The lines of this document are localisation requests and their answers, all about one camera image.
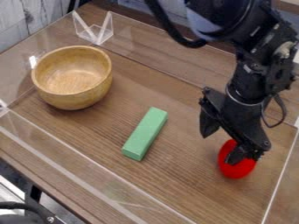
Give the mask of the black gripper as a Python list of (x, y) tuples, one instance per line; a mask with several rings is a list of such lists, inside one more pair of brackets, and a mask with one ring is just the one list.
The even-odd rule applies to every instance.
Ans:
[(223, 129), (238, 142), (228, 149), (224, 162), (236, 165), (244, 158), (258, 161), (271, 149), (271, 142), (262, 126), (262, 108), (258, 104), (236, 102), (230, 93), (206, 87), (202, 90), (200, 134), (203, 138)]

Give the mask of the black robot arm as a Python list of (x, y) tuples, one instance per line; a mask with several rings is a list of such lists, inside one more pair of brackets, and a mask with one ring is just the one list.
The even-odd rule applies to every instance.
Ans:
[(186, 0), (191, 29), (206, 41), (230, 42), (236, 69), (220, 92), (202, 91), (200, 134), (226, 130), (238, 142), (224, 157), (228, 165), (258, 161), (271, 149), (263, 128), (270, 102), (283, 105), (279, 93), (295, 82), (299, 37), (271, 0)]

